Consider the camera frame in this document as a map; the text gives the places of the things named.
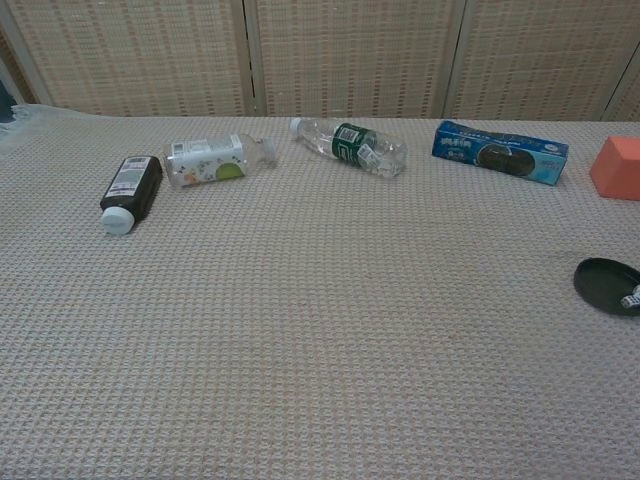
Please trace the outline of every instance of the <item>white textured tablecloth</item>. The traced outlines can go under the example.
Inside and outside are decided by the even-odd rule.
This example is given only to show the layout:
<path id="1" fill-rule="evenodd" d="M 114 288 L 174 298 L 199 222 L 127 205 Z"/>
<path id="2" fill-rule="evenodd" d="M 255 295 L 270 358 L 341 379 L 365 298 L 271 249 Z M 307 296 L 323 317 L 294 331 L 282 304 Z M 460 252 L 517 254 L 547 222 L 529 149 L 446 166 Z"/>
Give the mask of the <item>white textured tablecloth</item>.
<path id="1" fill-rule="evenodd" d="M 0 478 L 640 478 L 640 321 L 572 285 L 640 267 L 640 202 L 588 176 L 640 124 L 470 121 L 570 144 L 557 187 L 430 156 L 385 181 L 279 118 L 33 109 L 0 142 Z M 127 155 L 228 132 L 273 171 L 107 236 Z"/>

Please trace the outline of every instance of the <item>clear plastic bottle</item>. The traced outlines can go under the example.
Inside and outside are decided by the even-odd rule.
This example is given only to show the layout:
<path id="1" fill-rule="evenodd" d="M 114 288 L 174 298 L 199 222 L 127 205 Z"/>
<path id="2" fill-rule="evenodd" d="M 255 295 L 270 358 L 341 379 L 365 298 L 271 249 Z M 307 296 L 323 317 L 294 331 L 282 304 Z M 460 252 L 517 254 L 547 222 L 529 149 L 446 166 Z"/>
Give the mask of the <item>clear plastic bottle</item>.
<path id="1" fill-rule="evenodd" d="M 270 139 L 254 140 L 242 133 L 164 147 L 164 166 L 174 187 L 253 175 L 260 167 L 275 164 L 276 150 Z"/>
<path id="2" fill-rule="evenodd" d="M 314 152 L 376 175 L 395 177 L 406 165 L 407 146 L 386 133 L 322 118 L 293 118 L 289 128 Z"/>

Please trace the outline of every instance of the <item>oreo box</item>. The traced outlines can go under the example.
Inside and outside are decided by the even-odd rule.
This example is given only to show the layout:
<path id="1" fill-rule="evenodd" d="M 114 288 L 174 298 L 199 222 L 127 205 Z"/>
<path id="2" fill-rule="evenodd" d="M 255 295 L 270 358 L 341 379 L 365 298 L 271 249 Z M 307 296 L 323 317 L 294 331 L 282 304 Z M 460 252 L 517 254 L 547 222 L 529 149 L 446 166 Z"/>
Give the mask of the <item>oreo box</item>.
<path id="1" fill-rule="evenodd" d="M 436 131 L 431 153 L 435 157 L 555 185 L 567 163 L 569 146 L 524 135 L 485 132 L 444 121 Z"/>

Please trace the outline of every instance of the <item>orange block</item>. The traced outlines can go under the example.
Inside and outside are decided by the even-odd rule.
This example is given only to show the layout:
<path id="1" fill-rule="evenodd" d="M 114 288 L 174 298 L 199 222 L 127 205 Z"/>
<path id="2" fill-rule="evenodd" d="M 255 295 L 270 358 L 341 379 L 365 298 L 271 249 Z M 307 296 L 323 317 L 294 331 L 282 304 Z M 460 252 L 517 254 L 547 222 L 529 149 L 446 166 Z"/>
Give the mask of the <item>orange block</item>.
<path id="1" fill-rule="evenodd" d="M 640 138 L 607 138 L 590 174 L 600 196 L 640 200 Z"/>

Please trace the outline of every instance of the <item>woven panel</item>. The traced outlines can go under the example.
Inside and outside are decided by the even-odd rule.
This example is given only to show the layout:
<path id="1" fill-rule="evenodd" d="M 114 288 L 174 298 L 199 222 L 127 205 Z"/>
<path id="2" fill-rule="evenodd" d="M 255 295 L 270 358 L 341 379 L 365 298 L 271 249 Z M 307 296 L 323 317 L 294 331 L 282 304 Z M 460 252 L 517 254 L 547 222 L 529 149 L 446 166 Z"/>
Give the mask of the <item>woven panel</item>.
<path id="1" fill-rule="evenodd" d="M 640 69 L 613 110 L 611 120 L 640 121 Z"/>
<path id="2" fill-rule="evenodd" d="M 8 0 L 55 105 L 114 115 L 241 115 L 228 1 Z"/>
<path id="3" fill-rule="evenodd" d="M 7 67 L 7 70 L 9 70 L 9 75 L 11 75 L 16 87 L 18 87 L 24 101 L 27 103 L 35 103 L 36 99 L 31 92 L 31 88 L 29 87 L 22 70 L 20 70 L 18 63 L 16 62 L 16 58 L 11 47 L 2 34 L 2 30 L 0 30 L 0 61 L 2 61 L 2 63 Z"/>
<path id="4" fill-rule="evenodd" d="M 259 0 L 269 115 L 440 116 L 453 2 Z"/>
<path id="5" fill-rule="evenodd" d="M 638 42 L 636 0 L 478 0 L 453 117 L 599 119 Z"/>
<path id="6" fill-rule="evenodd" d="M 568 142 L 557 187 L 429 155 L 384 181 L 275 118 L 33 120 L 0 156 L 0 478 L 637 479 L 640 324 L 576 265 L 640 267 L 638 203 L 588 175 L 640 124 L 469 122 Z M 269 136 L 275 170 L 183 191 L 114 238 L 121 159 Z"/>

